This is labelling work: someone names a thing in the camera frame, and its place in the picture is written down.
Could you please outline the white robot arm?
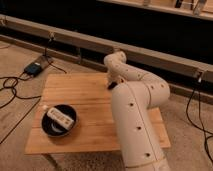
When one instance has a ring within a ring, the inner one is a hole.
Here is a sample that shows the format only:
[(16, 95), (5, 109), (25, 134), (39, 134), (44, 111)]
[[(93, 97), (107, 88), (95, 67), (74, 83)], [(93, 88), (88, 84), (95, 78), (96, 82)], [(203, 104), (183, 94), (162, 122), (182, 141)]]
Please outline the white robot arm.
[(126, 63), (119, 51), (107, 55), (104, 64), (111, 90), (111, 111), (126, 171), (171, 171), (148, 110), (159, 107), (170, 96), (161, 77)]

